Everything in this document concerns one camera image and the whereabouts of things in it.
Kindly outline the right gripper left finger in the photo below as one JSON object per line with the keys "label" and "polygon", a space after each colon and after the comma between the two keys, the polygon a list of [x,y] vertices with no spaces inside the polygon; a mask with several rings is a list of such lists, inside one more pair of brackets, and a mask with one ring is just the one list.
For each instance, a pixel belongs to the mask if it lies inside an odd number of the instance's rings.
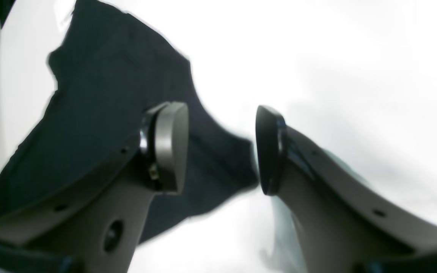
{"label": "right gripper left finger", "polygon": [[149,109],[92,171],[0,218],[0,273],[126,273],[156,194],[181,194],[189,109]]}

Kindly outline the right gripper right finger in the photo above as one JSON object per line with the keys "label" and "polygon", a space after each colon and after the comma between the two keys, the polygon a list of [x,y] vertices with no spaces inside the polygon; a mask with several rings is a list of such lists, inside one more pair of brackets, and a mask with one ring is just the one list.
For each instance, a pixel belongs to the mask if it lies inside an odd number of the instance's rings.
{"label": "right gripper right finger", "polygon": [[437,226],[375,193],[272,107],[256,111],[263,192],[291,211],[309,273],[437,273]]}

